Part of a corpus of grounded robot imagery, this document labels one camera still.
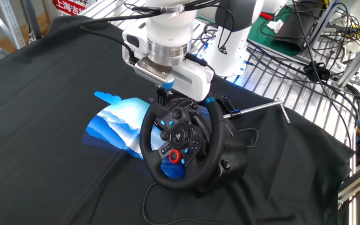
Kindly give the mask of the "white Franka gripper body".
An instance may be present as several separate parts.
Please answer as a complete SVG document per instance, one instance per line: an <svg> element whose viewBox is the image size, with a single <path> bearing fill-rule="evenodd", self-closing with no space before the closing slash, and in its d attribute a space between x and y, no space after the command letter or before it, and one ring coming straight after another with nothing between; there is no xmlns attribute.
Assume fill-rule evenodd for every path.
<svg viewBox="0 0 360 225"><path fill-rule="evenodd" d="M186 59L190 45L160 46L147 38L147 28L129 27L123 31L124 42L133 50L135 60L125 48L122 58L137 75L160 88L173 89L193 100L202 101L210 90L213 72Z"/></svg>

